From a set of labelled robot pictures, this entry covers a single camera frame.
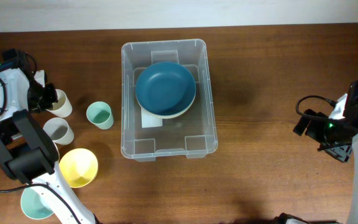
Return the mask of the cream cup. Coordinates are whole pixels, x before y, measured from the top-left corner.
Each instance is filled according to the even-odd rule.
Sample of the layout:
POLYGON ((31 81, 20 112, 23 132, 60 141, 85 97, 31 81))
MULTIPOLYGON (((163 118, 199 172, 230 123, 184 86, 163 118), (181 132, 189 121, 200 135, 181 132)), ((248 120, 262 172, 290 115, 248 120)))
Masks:
POLYGON ((72 105, 64 91, 56 89, 56 92, 58 101, 52 104, 52 108, 48 112, 60 118, 66 118, 71 115, 73 110, 72 105))

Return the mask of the grey cup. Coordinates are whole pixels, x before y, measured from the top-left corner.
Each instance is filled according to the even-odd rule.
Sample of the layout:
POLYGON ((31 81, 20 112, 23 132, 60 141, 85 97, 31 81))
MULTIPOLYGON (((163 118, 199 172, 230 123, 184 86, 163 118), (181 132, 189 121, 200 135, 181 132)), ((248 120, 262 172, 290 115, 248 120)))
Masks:
POLYGON ((74 140, 74 132, 63 118, 52 118, 48 120, 43 130, 56 144, 69 145, 74 140))

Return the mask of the blue bowl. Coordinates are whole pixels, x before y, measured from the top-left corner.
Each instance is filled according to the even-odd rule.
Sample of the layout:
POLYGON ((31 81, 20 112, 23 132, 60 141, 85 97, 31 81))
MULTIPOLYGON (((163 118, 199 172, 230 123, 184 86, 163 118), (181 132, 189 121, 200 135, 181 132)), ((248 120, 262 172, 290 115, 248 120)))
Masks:
POLYGON ((168 117, 186 111, 194 102, 196 81, 191 72, 174 62, 147 67, 135 84, 135 97, 147 112, 168 117))

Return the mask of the beige bowl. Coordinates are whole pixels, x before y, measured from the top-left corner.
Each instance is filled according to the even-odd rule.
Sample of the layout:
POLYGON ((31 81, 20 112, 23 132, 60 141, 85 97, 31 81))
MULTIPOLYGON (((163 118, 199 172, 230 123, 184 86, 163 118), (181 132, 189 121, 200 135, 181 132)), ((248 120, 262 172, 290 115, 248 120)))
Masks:
POLYGON ((154 116, 154 117, 160 118, 160 119, 172 119, 172 118, 179 117, 179 116, 181 116, 182 114, 184 114, 185 112, 187 112, 187 111, 191 108, 191 106, 193 105, 194 101, 195 101, 195 97, 193 98, 193 100, 191 101, 191 103, 190 103, 185 109, 181 110, 180 112, 171 114, 171 115, 157 115, 157 114, 151 113, 151 112, 147 111, 146 109, 144 109, 144 108, 140 105, 139 101, 138 101, 138 105, 140 106, 141 110, 145 111, 145 113, 147 113, 147 114, 149 114, 149 115, 151 115, 151 116, 154 116))

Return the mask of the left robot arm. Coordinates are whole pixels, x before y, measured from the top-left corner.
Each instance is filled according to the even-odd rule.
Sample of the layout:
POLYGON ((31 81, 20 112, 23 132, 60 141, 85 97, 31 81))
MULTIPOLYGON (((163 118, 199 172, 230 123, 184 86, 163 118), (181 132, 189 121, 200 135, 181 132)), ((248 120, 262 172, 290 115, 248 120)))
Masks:
POLYGON ((32 189, 62 223, 98 223, 63 177, 55 143, 32 117, 58 101, 55 86, 33 56, 17 49, 0 63, 0 168, 32 189))

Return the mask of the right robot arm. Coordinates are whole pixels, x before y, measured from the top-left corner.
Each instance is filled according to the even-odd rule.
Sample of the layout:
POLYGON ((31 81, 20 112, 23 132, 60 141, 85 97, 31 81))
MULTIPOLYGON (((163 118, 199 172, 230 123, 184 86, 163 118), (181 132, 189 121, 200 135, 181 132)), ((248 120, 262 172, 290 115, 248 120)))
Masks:
POLYGON ((346 163, 354 157, 352 202, 347 222, 358 223, 358 80, 352 82, 348 92, 338 100, 325 98, 324 101, 333 107, 330 115, 311 109, 299 111, 301 118, 293 131, 317 141, 319 151, 339 162, 346 163))

